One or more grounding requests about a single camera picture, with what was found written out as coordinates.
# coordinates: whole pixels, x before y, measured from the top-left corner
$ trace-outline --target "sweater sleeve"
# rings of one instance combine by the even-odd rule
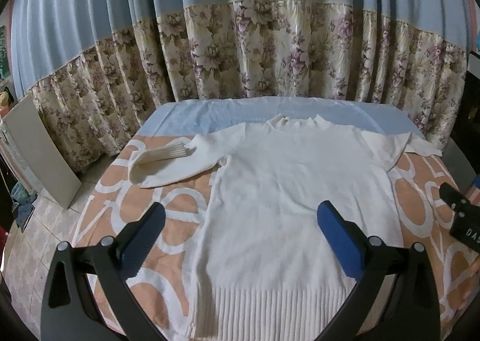
[[[229,155],[245,136],[241,123],[207,135],[196,135],[188,144],[135,151],[128,166],[129,181],[140,188],[153,188],[188,179],[214,167]]]
[[[416,134],[404,133],[385,136],[371,131],[362,131],[361,134],[369,151],[386,171],[395,166],[404,151],[417,153],[424,157],[442,155],[442,152],[434,145]]]

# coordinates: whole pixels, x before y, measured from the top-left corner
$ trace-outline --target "sweater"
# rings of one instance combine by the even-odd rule
[[[194,258],[184,335],[314,339],[355,284],[318,227],[316,209],[329,200],[367,236],[403,246],[387,172],[404,151],[441,155],[411,133],[384,136],[320,116],[281,115],[135,152],[129,179],[143,188],[220,166]]]

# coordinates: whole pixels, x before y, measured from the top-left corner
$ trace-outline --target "floral pattern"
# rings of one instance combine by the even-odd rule
[[[445,146],[466,53],[432,32],[349,4],[198,4],[117,31],[31,94],[74,171],[117,154],[155,107],[191,98],[313,96],[387,103]]]

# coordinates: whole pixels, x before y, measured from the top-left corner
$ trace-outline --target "curtain fold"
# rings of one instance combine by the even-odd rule
[[[32,94],[74,171],[118,153],[155,107],[190,98],[387,103],[443,147],[472,43],[467,0],[15,0],[13,8],[16,89]]]

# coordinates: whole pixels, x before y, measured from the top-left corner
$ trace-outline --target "ribbed hem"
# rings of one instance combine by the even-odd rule
[[[313,340],[350,290],[199,290],[189,313],[187,337],[242,340]]]

